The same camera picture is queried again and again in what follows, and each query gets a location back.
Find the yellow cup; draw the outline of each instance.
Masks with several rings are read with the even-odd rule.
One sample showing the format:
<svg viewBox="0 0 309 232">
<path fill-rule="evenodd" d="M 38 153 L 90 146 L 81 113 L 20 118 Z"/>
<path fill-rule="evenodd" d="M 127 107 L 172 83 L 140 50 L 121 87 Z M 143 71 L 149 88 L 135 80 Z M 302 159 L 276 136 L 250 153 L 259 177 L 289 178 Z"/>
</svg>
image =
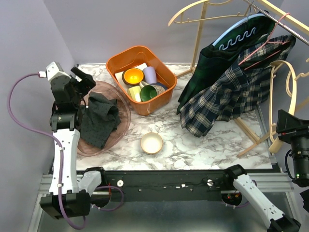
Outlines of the yellow cup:
<svg viewBox="0 0 309 232">
<path fill-rule="evenodd" d="M 132 88 L 129 88 L 127 90 L 127 93 L 128 95 L 135 101 L 137 102 L 141 102 L 141 99 L 140 99 L 140 91 L 141 91 L 141 88 L 140 86 L 134 86 Z"/>
</svg>

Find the orange plastic tub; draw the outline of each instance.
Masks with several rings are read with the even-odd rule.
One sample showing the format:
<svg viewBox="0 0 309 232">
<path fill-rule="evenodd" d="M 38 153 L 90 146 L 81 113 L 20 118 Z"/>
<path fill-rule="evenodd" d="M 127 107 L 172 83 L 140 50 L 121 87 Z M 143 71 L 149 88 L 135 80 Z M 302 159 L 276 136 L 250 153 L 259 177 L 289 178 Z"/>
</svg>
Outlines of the orange plastic tub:
<svg viewBox="0 0 309 232">
<path fill-rule="evenodd" d="M 149 101 L 138 102 L 133 100 L 126 90 L 118 83 L 115 73 L 125 71 L 142 63 L 146 63 L 147 66 L 153 66 L 156 72 L 157 82 L 164 84 L 168 89 Z M 144 46 L 135 46 L 113 56 L 107 61 L 106 69 L 111 74 L 115 84 L 121 88 L 129 99 L 130 104 L 139 115 L 149 115 L 166 105 L 170 101 L 173 89 L 177 84 L 176 76 L 155 56 L 155 54 Z"/>
</svg>

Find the light blue plastic hanger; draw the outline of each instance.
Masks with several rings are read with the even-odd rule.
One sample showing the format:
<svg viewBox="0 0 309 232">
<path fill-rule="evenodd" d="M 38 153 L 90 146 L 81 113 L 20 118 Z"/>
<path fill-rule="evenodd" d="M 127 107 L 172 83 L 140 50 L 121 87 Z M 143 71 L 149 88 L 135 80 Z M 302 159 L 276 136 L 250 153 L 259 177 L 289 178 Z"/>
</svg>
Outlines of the light blue plastic hanger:
<svg viewBox="0 0 309 232">
<path fill-rule="evenodd" d="M 213 45 L 213 46 L 216 46 L 216 45 L 220 42 L 220 40 L 221 40 L 224 36 L 226 36 L 231 30 L 233 30 L 234 28 L 238 27 L 239 25 L 241 25 L 241 24 L 247 22 L 249 19 L 255 18 L 255 17 L 259 17 L 259 16 L 264 16 L 264 17 L 266 17 L 266 16 L 263 15 L 262 13 L 258 13 L 258 14 L 250 15 L 250 16 L 248 16 L 248 17 L 246 17 L 246 18 L 240 20 L 239 22 L 237 22 L 237 23 L 235 23 L 233 26 L 231 26 L 228 30 L 226 30 L 215 42 L 213 42 L 212 45 Z M 230 40 L 227 42 L 227 46 L 224 47 L 224 44 L 222 44 L 222 45 L 219 46 L 219 50 L 226 50 L 229 46 L 235 45 L 237 42 L 242 41 L 245 37 L 246 37 L 246 38 L 250 37 L 252 34 L 255 34 L 255 30 L 256 30 L 256 28 L 254 27 L 254 28 L 251 29 L 250 32 L 249 32 L 249 31 L 245 31 L 244 34 L 243 34 L 242 36 L 241 36 L 241 35 L 236 36 L 234 42 L 233 42 L 232 39 L 230 39 Z"/>
</svg>

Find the beige bowl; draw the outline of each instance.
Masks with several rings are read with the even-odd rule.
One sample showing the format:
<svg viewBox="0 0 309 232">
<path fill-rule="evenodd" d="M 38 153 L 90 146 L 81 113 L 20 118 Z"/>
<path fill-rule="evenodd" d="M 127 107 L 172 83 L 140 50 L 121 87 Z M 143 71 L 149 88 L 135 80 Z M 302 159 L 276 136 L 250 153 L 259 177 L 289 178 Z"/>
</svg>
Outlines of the beige bowl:
<svg viewBox="0 0 309 232">
<path fill-rule="evenodd" d="M 141 138 L 140 146 L 144 152 L 154 154 L 162 149 L 163 139 L 157 133 L 147 133 Z"/>
</svg>

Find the marble table top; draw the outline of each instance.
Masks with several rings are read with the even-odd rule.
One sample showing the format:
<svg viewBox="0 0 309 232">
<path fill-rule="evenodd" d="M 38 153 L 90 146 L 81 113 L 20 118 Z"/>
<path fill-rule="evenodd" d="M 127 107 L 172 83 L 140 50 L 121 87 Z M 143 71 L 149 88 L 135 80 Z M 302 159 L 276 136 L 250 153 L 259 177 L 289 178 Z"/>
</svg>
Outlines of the marble table top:
<svg viewBox="0 0 309 232">
<path fill-rule="evenodd" d="M 188 65 L 167 64 L 175 74 L 189 69 Z M 105 81 L 115 86 L 105 65 L 80 65 L 79 68 L 93 75 L 96 81 Z M 205 137 L 196 138 L 180 126 L 176 115 L 177 100 L 192 74 L 178 79 L 171 101 L 149 116 L 140 116 L 132 109 L 131 124 L 123 139 L 109 151 L 92 157 L 77 156 L 77 170 L 103 166 L 105 170 L 196 170 L 225 169 L 241 164 L 245 169 L 271 169 L 271 162 L 265 143 L 246 155 L 237 154 L 253 143 L 231 120 L 215 122 Z M 261 136 L 261 128 L 255 111 L 243 114 L 241 118 Z M 163 148 L 154 155 L 143 152 L 141 137 L 156 132 L 164 141 Z"/>
</svg>

